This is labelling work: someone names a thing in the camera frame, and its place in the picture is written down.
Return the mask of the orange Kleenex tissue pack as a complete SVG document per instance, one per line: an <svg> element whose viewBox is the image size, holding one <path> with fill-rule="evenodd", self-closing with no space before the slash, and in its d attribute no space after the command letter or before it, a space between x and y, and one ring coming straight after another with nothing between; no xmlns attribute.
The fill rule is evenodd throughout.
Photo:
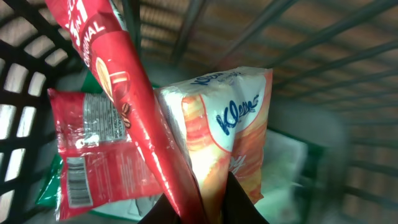
<svg viewBox="0 0 398 224"><path fill-rule="evenodd" d="M272 70L238 67L158 88L155 94L178 147L188 158L210 223L232 172L249 200L262 198L261 167Z"/></svg>

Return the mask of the green 3M glove package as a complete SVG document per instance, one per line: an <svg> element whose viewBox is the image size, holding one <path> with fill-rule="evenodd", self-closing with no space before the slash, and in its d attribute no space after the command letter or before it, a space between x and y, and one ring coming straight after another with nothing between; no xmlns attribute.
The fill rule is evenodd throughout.
<svg viewBox="0 0 398 224"><path fill-rule="evenodd" d="M78 92L103 95L102 88L90 73L86 74ZM267 132L267 143L264 147L266 156L261 167L262 198L254 203L266 220L272 223L297 223L300 220L297 204L293 201L293 189L297 186L296 180L307 156L307 149L303 142L274 131ZM62 167L63 162L57 151L36 199L37 205L57 209ZM147 214L160 195L161 193L120 200L89 211L107 217L137 221Z"/></svg>

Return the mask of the red coffee stick sachet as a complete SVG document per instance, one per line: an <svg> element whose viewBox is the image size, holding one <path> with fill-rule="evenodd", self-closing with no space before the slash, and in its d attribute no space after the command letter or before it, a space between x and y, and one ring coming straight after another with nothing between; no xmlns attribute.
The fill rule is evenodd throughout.
<svg viewBox="0 0 398 224"><path fill-rule="evenodd" d="M110 0L46 0L121 115L182 223L208 223L193 171L162 114L122 16Z"/></svg>

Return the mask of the red snack packet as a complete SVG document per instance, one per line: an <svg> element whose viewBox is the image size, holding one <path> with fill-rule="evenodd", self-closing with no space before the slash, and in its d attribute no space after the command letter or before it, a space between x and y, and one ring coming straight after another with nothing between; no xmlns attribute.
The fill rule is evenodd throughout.
<svg viewBox="0 0 398 224"><path fill-rule="evenodd" d="M52 88L47 94L63 162L58 220L107 203L162 193L106 96Z"/></svg>

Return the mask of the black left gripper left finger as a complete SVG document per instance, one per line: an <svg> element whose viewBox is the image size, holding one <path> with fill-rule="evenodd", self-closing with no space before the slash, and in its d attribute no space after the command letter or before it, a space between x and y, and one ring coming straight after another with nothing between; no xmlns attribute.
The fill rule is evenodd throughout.
<svg viewBox="0 0 398 224"><path fill-rule="evenodd" d="M180 217L174 211L167 197L162 194L138 224L180 224Z"/></svg>

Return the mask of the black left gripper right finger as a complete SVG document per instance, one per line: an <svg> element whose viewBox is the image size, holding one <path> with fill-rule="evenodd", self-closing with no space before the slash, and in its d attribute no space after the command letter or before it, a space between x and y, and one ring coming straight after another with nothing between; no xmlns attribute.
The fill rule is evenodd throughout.
<svg viewBox="0 0 398 224"><path fill-rule="evenodd" d="M232 172L228 172L222 215L223 224L269 224L257 211Z"/></svg>

